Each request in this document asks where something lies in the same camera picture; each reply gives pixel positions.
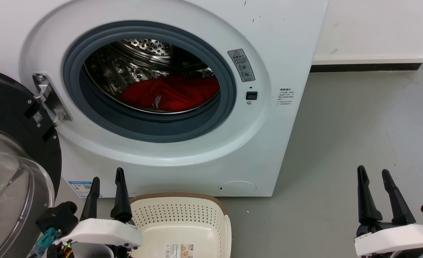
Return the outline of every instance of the gray floor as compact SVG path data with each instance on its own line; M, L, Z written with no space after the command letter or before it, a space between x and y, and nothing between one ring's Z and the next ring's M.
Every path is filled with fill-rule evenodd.
M384 219L392 218L380 174L387 168L423 223L423 65L417 72L310 75L274 196L222 199L232 257L355 257L361 164ZM61 185L57 201L82 209L84 200ZM112 206L99 200L99 216L107 218Z

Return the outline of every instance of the screw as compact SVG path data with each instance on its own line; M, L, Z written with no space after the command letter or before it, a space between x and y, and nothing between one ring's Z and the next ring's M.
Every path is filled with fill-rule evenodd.
M36 80L39 80L40 82L44 81L46 78L44 77L44 75L37 73L35 74Z

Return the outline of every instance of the yellow wire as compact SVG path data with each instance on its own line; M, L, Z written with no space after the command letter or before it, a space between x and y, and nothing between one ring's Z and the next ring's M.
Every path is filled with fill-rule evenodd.
M73 253L73 250L67 252L67 256L65 256L65 258L68 258L72 253Z

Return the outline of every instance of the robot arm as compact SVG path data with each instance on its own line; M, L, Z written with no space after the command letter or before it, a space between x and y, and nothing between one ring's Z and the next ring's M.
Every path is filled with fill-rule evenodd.
M423 225L414 224L416 221L390 172L384 169L382 178L390 196L393 219L391 222L380 222L382 215L376 209L369 191L366 170L359 166L357 171L360 226L355 238L356 255L361 258L417 258L423 255Z
M51 251L48 250L48 258L90 258L95 255L102 258L127 258L128 251L141 246L141 231L132 221L122 168L116 171L115 183L115 205L110 214L113 219L96 218L97 199L100 196L100 179L96 177L92 181L79 222L74 216L76 205L70 201L48 209L37 220L37 225L43 233L51 229L60 233L49 247ZM40 257L40 246L36 245L38 248L34 248L30 254Z

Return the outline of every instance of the red cloth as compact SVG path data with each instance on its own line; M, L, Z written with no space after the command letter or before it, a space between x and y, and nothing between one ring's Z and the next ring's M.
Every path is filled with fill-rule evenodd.
M133 83L120 98L142 108L153 108L157 97L159 110L184 111L205 103L218 91L219 83L215 77L169 75Z

